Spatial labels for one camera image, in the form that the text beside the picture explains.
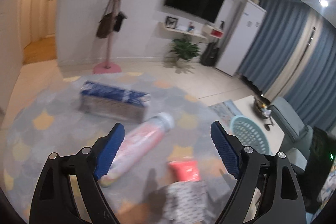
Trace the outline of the pink white cylinder can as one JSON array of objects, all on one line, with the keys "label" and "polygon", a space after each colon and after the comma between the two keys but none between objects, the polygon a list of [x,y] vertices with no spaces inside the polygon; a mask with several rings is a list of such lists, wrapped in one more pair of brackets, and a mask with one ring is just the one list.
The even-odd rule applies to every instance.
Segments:
[{"label": "pink white cylinder can", "polygon": [[110,186],[127,173],[173,128],[173,116],[159,113],[127,133],[108,172],[98,180],[100,186]]}]

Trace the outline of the teal sofa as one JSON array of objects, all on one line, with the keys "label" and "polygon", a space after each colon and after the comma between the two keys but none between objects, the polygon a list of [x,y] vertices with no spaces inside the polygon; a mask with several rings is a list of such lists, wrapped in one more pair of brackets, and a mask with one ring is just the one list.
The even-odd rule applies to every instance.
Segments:
[{"label": "teal sofa", "polygon": [[282,97],[275,98],[269,109],[271,117],[284,132],[280,151],[284,152],[298,173],[303,173],[310,157],[313,129],[304,124],[294,108]]}]

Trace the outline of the blue patterned rug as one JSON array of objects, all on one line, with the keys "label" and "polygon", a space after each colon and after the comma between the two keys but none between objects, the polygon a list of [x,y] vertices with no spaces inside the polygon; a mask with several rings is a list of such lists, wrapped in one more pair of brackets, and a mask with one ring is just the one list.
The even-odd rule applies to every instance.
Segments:
[{"label": "blue patterned rug", "polygon": [[232,100],[214,104],[210,106],[210,109],[218,115],[220,123],[228,130],[230,129],[232,118],[242,115],[241,111],[236,107]]}]

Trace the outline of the dark bowl with items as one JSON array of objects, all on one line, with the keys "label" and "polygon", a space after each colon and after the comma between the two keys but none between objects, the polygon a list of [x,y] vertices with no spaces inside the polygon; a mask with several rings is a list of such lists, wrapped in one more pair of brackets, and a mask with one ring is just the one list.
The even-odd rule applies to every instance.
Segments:
[{"label": "dark bowl with items", "polygon": [[254,98],[253,102],[253,110],[255,114],[261,119],[268,119],[270,118],[272,110],[268,109],[266,104]]}]

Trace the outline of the white coffee table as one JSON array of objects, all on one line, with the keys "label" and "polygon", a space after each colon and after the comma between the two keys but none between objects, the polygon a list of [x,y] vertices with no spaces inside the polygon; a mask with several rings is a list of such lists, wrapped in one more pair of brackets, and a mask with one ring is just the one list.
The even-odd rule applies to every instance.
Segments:
[{"label": "white coffee table", "polygon": [[[244,116],[253,120],[262,129],[264,135],[268,140],[271,154],[276,155],[281,147],[285,134],[273,118],[272,120],[259,118],[253,110],[253,102],[254,96],[247,96],[242,99],[235,100],[233,103]],[[270,131],[267,131],[264,127],[264,124],[267,123],[274,124],[274,126],[271,127]]]}]

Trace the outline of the blue window curtain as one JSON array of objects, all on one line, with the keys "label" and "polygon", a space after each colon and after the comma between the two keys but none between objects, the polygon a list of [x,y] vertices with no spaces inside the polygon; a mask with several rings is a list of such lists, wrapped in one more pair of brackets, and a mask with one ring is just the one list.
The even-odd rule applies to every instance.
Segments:
[{"label": "blue window curtain", "polygon": [[335,129],[335,27],[300,0],[259,0],[266,16],[238,73],[304,123]]}]

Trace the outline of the grey patterned box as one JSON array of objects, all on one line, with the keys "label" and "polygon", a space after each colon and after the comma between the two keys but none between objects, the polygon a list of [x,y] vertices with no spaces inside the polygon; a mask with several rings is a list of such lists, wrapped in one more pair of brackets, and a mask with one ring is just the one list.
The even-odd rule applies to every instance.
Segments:
[{"label": "grey patterned box", "polygon": [[166,188],[163,217],[172,223],[198,223],[205,220],[207,187],[203,181],[180,181]]}]

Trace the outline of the grey cat pattern round rug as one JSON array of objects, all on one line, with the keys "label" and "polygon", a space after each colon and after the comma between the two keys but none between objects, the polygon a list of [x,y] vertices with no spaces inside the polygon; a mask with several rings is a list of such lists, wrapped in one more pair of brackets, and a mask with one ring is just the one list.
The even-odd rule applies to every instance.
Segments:
[{"label": "grey cat pattern round rug", "polygon": [[86,81],[130,88],[151,95],[150,117],[171,114],[174,128],[129,172],[102,191],[121,223],[165,223],[165,188],[174,182],[167,164],[182,157],[198,162],[207,186],[205,223],[214,223],[236,184],[210,137],[217,115],[182,89],[141,73],[90,75],[65,79],[38,94],[13,121],[7,135],[3,170],[5,194],[17,213],[29,219],[38,177],[48,155],[77,153],[107,135],[115,120],[79,109],[80,89]]}]

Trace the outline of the blue wrapped long box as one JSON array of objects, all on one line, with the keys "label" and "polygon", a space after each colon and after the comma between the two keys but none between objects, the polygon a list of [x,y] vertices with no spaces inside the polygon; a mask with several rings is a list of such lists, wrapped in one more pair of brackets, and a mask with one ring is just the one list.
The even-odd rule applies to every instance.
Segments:
[{"label": "blue wrapped long box", "polygon": [[81,87],[80,109],[86,113],[141,123],[150,107],[151,95],[93,81]]}]

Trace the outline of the white refrigerator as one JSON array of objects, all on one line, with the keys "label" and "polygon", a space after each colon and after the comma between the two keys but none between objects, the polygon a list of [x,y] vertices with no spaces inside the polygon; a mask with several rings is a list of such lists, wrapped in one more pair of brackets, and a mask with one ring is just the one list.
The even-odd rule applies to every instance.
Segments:
[{"label": "white refrigerator", "polygon": [[215,68],[229,76],[234,76],[261,27],[266,10],[251,0],[246,1],[234,28],[228,35],[224,51]]}]

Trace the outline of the pink coat rack stand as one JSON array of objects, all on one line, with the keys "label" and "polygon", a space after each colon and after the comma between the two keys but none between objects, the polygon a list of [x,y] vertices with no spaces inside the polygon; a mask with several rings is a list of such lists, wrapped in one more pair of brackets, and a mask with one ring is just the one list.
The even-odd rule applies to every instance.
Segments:
[{"label": "pink coat rack stand", "polygon": [[121,11],[121,0],[109,0],[106,9],[104,11],[104,14],[112,13],[113,19],[112,24],[110,28],[110,34],[107,37],[107,49],[106,49],[106,58],[105,61],[96,65],[93,68],[93,74],[104,74],[104,73],[120,73],[121,67],[117,65],[116,63],[111,61],[111,48],[112,48],[112,42],[113,42],[113,36],[114,36],[114,22],[115,17],[118,15],[118,13]]}]

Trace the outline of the framed butterfly picture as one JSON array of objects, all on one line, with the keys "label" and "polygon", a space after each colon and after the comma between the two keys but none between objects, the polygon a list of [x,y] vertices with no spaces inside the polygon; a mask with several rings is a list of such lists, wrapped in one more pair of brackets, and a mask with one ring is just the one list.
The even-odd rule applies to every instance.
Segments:
[{"label": "framed butterfly picture", "polygon": [[169,29],[176,29],[178,24],[178,18],[167,16],[165,19],[165,27]]}]

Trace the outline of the black hanging bag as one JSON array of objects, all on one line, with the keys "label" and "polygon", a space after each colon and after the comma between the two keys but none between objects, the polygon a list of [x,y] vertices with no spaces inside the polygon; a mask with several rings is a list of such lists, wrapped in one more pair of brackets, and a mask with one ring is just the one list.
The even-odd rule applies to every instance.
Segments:
[{"label": "black hanging bag", "polygon": [[125,19],[127,19],[127,16],[122,11],[120,11],[118,15],[115,17],[115,22],[113,26],[114,32],[120,31],[121,25]]}]

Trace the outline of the red and white wall box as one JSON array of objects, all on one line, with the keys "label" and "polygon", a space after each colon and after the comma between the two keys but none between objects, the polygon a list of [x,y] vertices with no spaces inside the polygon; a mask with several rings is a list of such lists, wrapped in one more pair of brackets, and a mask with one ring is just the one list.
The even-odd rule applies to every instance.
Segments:
[{"label": "red and white wall box", "polygon": [[202,32],[207,34],[210,37],[221,39],[223,37],[223,30],[215,28],[213,26],[210,26],[208,24],[205,24],[202,27]]}]

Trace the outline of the white wall shelf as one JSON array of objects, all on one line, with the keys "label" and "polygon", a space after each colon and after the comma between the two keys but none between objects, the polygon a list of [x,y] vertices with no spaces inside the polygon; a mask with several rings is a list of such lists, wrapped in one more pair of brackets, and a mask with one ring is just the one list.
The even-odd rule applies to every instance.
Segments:
[{"label": "white wall shelf", "polygon": [[167,28],[165,26],[164,23],[162,22],[159,22],[158,25],[165,31],[168,31],[168,32],[175,32],[177,34],[184,34],[184,35],[189,35],[189,36],[192,36],[192,37],[196,37],[196,38],[200,38],[200,39],[203,39],[203,40],[206,40],[208,41],[208,38],[206,38],[205,36],[201,35],[201,34],[195,34],[195,33],[192,33],[192,32],[187,32],[187,31],[181,31],[181,30],[177,30],[177,29],[174,29],[174,28]]}]

